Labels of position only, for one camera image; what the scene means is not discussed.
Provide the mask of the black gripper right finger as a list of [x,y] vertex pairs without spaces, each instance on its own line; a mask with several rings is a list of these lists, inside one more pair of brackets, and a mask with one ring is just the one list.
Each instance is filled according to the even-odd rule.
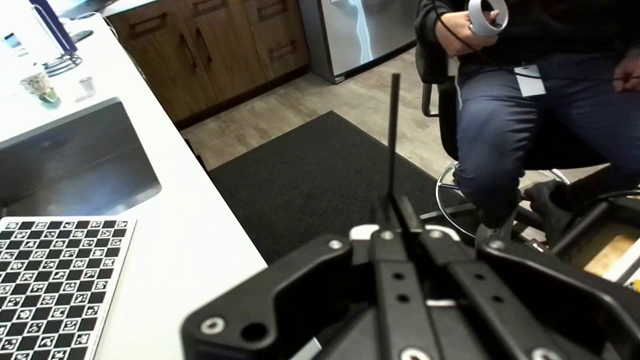
[[409,262],[418,269],[418,286],[462,305],[462,322],[435,332],[444,355],[465,360],[576,360],[579,347],[536,318],[477,249],[429,230],[407,196],[395,196],[393,211]]

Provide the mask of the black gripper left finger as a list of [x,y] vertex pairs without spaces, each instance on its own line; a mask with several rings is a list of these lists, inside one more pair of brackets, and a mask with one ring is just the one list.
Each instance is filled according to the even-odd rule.
[[407,251],[417,230],[395,196],[380,202],[378,221],[380,229],[371,240],[371,262],[380,357],[383,360],[441,360],[420,279]]

